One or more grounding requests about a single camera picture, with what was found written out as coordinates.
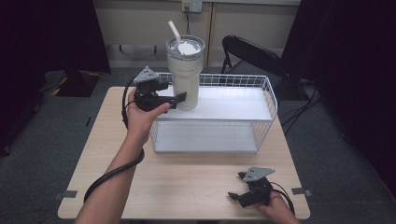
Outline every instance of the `power cord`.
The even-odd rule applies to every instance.
[[[187,19],[187,31],[186,35],[190,34],[190,7],[184,7],[184,11],[186,12],[186,19]]]
[[[287,134],[289,132],[289,130],[291,129],[291,127],[294,125],[294,123],[297,121],[297,119],[309,108],[311,108],[313,105],[316,105],[317,103],[319,103],[321,101],[321,97],[319,97],[315,102],[312,102],[315,94],[318,91],[318,85],[315,86],[314,92],[312,93],[312,96],[309,98],[308,102],[303,105],[302,107],[300,107],[299,109],[294,109],[291,111],[296,111],[290,118],[288,118],[287,120],[285,120],[284,122],[281,123],[281,126],[283,127],[285,124],[287,124],[288,122],[290,122],[293,119],[293,122],[291,123],[291,125],[289,126],[289,128],[284,132],[284,134]]]
[[[295,211],[294,211],[294,204],[293,204],[293,202],[291,201],[290,196],[289,196],[289,194],[285,191],[285,189],[283,189],[282,186],[278,185],[278,184],[275,183],[275,182],[270,182],[270,184],[275,184],[275,185],[277,185],[278,187],[280,187],[280,188],[283,190],[283,192],[282,192],[282,191],[280,191],[280,190],[278,190],[278,189],[271,189],[271,191],[280,193],[280,194],[286,199],[286,201],[288,202],[290,211],[291,211],[294,215],[296,215],[296,213],[295,213]]]
[[[126,93],[128,92],[128,88],[129,86],[132,84],[132,82],[134,81],[134,77],[128,82],[128,84],[125,86],[123,95],[122,95],[122,110],[121,110],[121,114],[122,114],[122,121],[125,124],[125,127],[128,129],[128,116],[127,116],[127,108],[128,105],[131,103],[134,103],[134,101],[129,102],[127,105],[125,104],[125,99],[126,99]],[[116,168],[104,175],[102,175],[101,177],[99,177],[95,182],[93,182],[91,184],[91,186],[87,189],[87,192],[85,193],[84,196],[84,202],[86,202],[88,200],[88,198],[90,197],[90,195],[93,193],[93,191],[99,187],[101,184],[103,184],[104,182],[106,182],[108,179],[110,179],[111,177],[122,173],[134,166],[136,166],[138,163],[140,163],[143,159],[145,158],[145,150],[142,148],[142,150],[140,151],[139,156],[137,157],[137,159],[135,159],[134,161],[131,161],[125,165],[122,165],[119,168]]]

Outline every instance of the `hand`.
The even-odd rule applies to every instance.
[[[131,93],[129,93],[128,103],[134,101],[135,91],[136,89],[133,89]],[[169,108],[170,104],[164,103],[149,112],[145,112],[139,109],[135,103],[130,103],[127,108],[127,138],[133,138],[135,141],[139,141],[141,145],[144,145],[149,140],[149,131],[151,129],[152,122]]]
[[[268,206],[263,203],[255,206],[276,223],[300,223],[279,193],[271,192]]]

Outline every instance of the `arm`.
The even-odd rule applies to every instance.
[[[128,102],[134,100],[134,91]],[[140,154],[143,145],[149,140],[149,130],[155,118],[170,108],[168,103],[144,112],[134,103],[128,105],[128,132],[119,152],[108,166],[106,173],[130,161]],[[135,167],[115,175],[93,191],[78,213],[76,223],[119,223],[128,199]]]
[[[282,196],[279,193],[271,192],[270,203],[265,206],[263,203],[257,203],[259,208],[266,216],[278,224],[299,224],[300,221],[290,211]]]

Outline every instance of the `electrical outlet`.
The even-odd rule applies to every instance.
[[[192,2],[191,1],[181,1],[181,11],[192,12]]]
[[[202,1],[181,1],[181,11],[202,12]]]

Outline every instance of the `chair backrest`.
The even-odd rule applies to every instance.
[[[262,70],[273,73],[274,75],[280,77],[285,77],[287,75],[280,58],[269,49],[263,48],[236,35],[225,36],[222,40],[222,46],[226,58],[224,59],[221,73],[225,72],[226,65],[229,65],[230,69],[233,67],[229,55],[229,53],[231,53],[239,59]]]

